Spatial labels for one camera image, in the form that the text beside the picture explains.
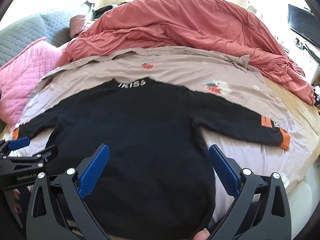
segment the black long-sleeve shirt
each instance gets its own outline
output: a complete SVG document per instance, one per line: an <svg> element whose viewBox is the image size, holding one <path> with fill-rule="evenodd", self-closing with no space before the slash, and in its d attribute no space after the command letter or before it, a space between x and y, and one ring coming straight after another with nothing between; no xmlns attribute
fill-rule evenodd
<svg viewBox="0 0 320 240"><path fill-rule="evenodd" d="M50 175L76 167L101 143L110 159L85 198L107 233L128 239L189 238L208 225L215 181L200 126L235 139L287 149L270 119L210 93L144 78L81 91L20 126L19 137L54 127L59 149Z"/></svg>

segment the silver screw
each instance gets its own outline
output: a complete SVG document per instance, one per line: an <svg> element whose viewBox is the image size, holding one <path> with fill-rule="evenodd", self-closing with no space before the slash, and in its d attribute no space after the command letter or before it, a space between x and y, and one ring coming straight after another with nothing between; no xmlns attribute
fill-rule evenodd
<svg viewBox="0 0 320 240"><path fill-rule="evenodd" d="M44 172L40 172L39 174L38 174L38 178L39 179L42 179L44 177Z"/></svg>
<svg viewBox="0 0 320 240"><path fill-rule="evenodd" d="M275 179L279 179L280 178L280 175L279 175L279 173L274 173L273 175L272 175Z"/></svg>
<svg viewBox="0 0 320 240"><path fill-rule="evenodd" d="M243 169L243 174L244 175L250 175L251 174L251 171L249 169Z"/></svg>
<svg viewBox="0 0 320 240"><path fill-rule="evenodd" d="M68 174L68 175L72 175L72 174L74 174L75 172L76 172L76 170L75 170L74 168L70 168L70 169L67 170L67 174Z"/></svg>

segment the black screen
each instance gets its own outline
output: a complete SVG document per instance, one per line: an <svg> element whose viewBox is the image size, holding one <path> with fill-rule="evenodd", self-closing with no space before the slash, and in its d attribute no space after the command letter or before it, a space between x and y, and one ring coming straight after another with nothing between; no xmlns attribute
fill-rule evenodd
<svg viewBox="0 0 320 240"><path fill-rule="evenodd" d="M288 23L293 31L320 47L320 24L312 13L289 4Z"/></svg>

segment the gray quilted headboard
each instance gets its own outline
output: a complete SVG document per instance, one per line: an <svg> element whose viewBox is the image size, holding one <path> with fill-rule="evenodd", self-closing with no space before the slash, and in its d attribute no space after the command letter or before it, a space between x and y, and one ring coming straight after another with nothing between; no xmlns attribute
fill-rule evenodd
<svg viewBox="0 0 320 240"><path fill-rule="evenodd" d="M56 47L70 41L70 18L88 13L88 10L86 5L51 10L28 16L4 28L0 31L0 67L39 38L47 37L47 42Z"/></svg>

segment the coral blanket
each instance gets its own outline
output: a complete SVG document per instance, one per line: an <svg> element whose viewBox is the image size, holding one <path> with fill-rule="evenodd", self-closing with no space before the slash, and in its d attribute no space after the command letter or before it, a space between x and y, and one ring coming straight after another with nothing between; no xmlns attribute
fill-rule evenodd
<svg viewBox="0 0 320 240"><path fill-rule="evenodd" d="M135 0L99 18L66 48L58 64L126 48L188 46L250 55L262 75L313 104L313 89L266 26L224 0Z"/></svg>

